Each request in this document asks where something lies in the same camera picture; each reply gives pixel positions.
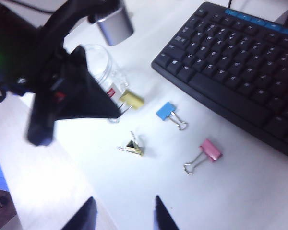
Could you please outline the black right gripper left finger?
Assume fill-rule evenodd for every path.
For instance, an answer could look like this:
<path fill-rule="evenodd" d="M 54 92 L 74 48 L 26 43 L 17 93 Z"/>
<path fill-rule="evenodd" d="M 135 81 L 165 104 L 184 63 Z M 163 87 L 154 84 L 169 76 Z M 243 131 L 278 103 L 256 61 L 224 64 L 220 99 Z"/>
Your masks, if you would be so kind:
<path fill-rule="evenodd" d="M 90 197 L 65 224 L 62 230 L 94 230 L 96 228 L 96 219 L 96 201 L 93 197 Z"/>

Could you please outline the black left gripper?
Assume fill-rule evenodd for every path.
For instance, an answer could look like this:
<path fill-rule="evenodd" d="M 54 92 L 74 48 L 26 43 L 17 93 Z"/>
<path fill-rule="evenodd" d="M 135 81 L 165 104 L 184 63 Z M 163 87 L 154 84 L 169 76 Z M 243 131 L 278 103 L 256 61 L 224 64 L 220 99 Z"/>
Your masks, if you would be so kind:
<path fill-rule="evenodd" d="M 63 47 L 56 48 L 35 77 L 34 87 L 27 140 L 35 146 L 51 144 L 56 119 L 121 116 L 118 106 L 88 71 L 82 46 L 69 55 Z"/>

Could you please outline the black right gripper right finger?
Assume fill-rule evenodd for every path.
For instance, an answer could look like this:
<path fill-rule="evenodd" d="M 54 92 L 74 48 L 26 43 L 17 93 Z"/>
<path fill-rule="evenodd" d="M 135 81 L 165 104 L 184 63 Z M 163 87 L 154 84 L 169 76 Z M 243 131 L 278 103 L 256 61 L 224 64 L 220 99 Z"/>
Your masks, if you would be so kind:
<path fill-rule="evenodd" d="M 154 230 L 179 230 L 159 195 L 155 198 Z"/>

